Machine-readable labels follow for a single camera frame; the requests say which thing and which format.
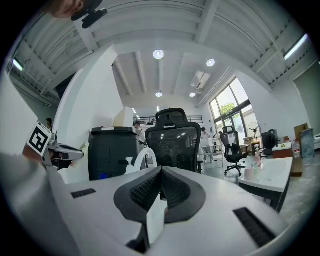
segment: large glass window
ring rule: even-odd
[[[256,129],[257,119],[248,95],[242,84],[235,78],[211,103],[217,133],[222,128],[232,126],[239,134],[239,144],[244,144],[245,137],[253,137],[248,127]]]

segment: black office chair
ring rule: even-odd
[[[183,109],[169,108],[158,112],[155,127],[146,130],[145,138],[155,153],[158,166],[201,173],[197,168],[201,127],[188,122]]]
[[[239,176],[241,176],[240,169],[245,168],[245,166],[238,165],[238,163],[241,159],[247,158],[247,153],[242,153],[239,144],[239,134],[232,126],[223,127],[222,130],[223,134],[220,135],[220,138],[225,148],[224,157],[227,162],[235,164],[228,166],[228,169],[224,171],[224,175],[227,175],[227,171],[237,169]]]

